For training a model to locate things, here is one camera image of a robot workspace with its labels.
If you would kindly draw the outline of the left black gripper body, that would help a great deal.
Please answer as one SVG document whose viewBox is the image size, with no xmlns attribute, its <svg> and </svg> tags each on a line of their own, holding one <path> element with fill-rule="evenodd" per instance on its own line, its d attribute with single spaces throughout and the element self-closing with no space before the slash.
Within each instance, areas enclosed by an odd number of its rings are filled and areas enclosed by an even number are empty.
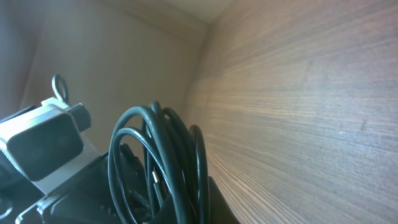
<svg viewBox="0 0 398 224">
<path fill-rule="evenodd" d="M 127 177 L 127 198 L 138 223 L 149 223 L 149 199 L 144 168 L 127 144 L 121 144 Z M 17 216 L 19 224 L 121 223 L 111 197 L 105 154 Z"/>
</svg>

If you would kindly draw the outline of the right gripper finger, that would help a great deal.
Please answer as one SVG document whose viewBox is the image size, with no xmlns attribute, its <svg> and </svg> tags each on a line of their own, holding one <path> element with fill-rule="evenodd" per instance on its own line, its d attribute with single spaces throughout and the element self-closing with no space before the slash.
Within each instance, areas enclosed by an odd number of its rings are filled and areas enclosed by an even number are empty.
<svg viewBox="0 0 398 224">
<path fill-rule="evenodd" d="M 239 224 L 228 203 L 224 199 L 214 179 L 209 176 L 210 188 L 210 223 L 211 224 Z M 176 224 L 177 218 L 174 203 L 171 196 L 168 196 L 160 211 L 155 216 L 155 224 Z"/>
</svg>

